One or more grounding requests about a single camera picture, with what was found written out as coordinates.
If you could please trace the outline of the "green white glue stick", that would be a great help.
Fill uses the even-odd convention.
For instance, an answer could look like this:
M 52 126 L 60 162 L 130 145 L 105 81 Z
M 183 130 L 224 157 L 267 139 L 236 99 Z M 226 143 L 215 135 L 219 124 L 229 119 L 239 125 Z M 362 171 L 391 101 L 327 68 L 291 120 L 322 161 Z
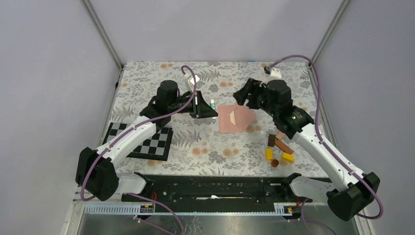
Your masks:
M 216 110 L 216 104 L 215 104 L 215 100 L 214 99 L 211 99 L 210 100 L 210 108 L 212 109 L 212 110 Z

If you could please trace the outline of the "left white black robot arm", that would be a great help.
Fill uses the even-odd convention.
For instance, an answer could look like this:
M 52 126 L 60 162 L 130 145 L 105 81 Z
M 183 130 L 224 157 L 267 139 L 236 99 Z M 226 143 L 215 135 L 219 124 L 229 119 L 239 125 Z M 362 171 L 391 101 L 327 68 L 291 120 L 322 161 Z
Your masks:
M 84 192 L 92 198 L 106 201 L 114 194 L 133 195 L 140 201 L 151 197 L 152 189 L 138 173 L 117 173 L 115 168 L 137 146 L 154 136 L 177 113 L 188 113 L 193 118 L 213 118 L 218 113 L 206 103 L 198 90 L 180 95 L 178 84 L 172 80 L 161 82 L 157 93 L 140 112 L 136 120 L 110 141 L 91 149 L 84 148 L 78 160 L 75 175 L 81 187 L 81 199 L 87 201 Z

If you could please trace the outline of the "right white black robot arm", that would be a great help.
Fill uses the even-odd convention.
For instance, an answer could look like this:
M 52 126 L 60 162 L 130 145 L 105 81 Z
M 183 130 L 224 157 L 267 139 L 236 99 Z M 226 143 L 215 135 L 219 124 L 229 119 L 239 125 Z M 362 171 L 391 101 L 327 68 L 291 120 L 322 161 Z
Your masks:
M 233 94 L 237 104 L 269 114 L 276 128 L 301 146 L 331 180 L 327 183 L 293 173 L 285 179 L 281 197 L 288 202 L 305 197 L 325 203 L 339 219 L 349 221 L 376 200 L 380 178 L 354 165 L 322 135 L 314 119 L 293 104 L 291 89 L 280 72 L 269 75 L 266 83 L 248 79 Z

